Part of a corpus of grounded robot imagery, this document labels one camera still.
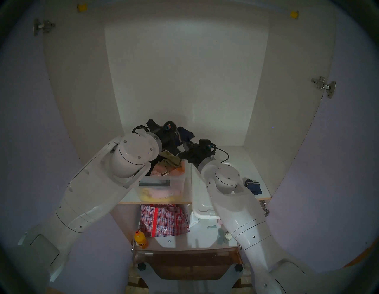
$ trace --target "yellow tab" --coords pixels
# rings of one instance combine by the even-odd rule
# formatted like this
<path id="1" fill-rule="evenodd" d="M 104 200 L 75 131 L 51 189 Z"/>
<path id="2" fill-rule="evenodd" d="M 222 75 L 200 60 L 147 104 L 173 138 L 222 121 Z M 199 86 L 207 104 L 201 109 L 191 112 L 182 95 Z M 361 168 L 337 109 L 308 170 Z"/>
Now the yellow tab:
<path id="1" fill-rule="evenodd" d="M 291 11 L 290 17 L 292 17 L 293 19 L 298 19 L 299 11 Z"/>
<path id="2" fill-rule="evenodd" d="M 78 12 L 84 12 L 87 11 L 88 7 L 87 4 L 80 5 L 78 4 Z"/>

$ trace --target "lavender wall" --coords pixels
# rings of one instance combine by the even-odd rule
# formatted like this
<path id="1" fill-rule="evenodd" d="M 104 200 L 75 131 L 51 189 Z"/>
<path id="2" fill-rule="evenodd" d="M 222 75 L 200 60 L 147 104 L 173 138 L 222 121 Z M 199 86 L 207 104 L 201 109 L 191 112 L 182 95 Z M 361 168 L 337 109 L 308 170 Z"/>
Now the lavender wall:
<path id="1" fill-rule="evenodd" d="M 341 10 L 330 80 L 335 94 L 268 206 L 275 239 L 316 271 L 343 267 L 379 235 L 378 48 Z"/>
<path id="2" fill-rule="evenodd" d="M 42 35 L 32 33 L 35 17 L 42 19 L 39 3 L 0 48 L 0 243 L 5 249 L 53 213 L 81 167 L 50 87 Z M 108 214 L 74 244 L 51 287 L 67 294 L 123 293 L 130 257 L 130 245 Z"/>

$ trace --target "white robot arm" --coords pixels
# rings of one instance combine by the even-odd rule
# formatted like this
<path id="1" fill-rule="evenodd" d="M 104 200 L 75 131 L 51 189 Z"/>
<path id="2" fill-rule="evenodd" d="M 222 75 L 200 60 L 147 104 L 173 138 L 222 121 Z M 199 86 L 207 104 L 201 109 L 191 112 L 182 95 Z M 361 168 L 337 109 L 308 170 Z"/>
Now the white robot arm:
<path id="1" fill-rule="evenodd" d="M 148 173 L 149 161 L 171 145 L 175 130 L 175 124 L 167 122 L 154 132 L 110 141 L 71 180 L 53 216 L 22 236 L 15 265 L 36 291 L 43 292 L 48 280 L 57 278 L 80 234 L 109 213 Z M 213 159 L 216 147 L 209 140 L 185 149 L 180 157 L 198 168 L 224 226 L 246 253 L 257 293 L 290 293 L 304 270 L 275 242 L 259 202 L 243 185 L 239 172 Z"/>

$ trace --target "dark blue cloth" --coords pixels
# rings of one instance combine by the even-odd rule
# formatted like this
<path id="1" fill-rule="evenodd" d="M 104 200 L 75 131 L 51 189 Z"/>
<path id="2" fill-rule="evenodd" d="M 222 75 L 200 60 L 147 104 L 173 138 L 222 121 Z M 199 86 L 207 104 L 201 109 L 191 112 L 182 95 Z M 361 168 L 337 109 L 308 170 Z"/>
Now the dark blue cloth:
<path id="1" fill-rule="evenodd" d="M 180 146 L 183 142 L 189 142 L 195 137 L 194 134 L 183 127 L 177 128 L 177 135 L 174 137 L 175 145 Z"/>
<path id="2" fill-rule="evenodd" d="M 262 194 L 262 190 L 260 189 L 260 184 L 255 183 L 250 179 L 247 179 L 245 181 L 245 187 L 248 188 L 251 191 L 251 193 L 253 193 L 254 195 Z"/>

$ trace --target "red checkered bag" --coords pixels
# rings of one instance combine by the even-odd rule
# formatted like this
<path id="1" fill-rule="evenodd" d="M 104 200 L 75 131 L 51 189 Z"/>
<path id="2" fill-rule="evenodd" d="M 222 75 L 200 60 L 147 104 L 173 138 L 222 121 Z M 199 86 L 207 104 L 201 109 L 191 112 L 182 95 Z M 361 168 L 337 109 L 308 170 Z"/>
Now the red checkered bag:
<path id="1" fill-rule="evenodd" d="M 139 225 L 146 237 L 177 236 L 190 231 L 182 209 L 175 204 L 141 204 Z"/>

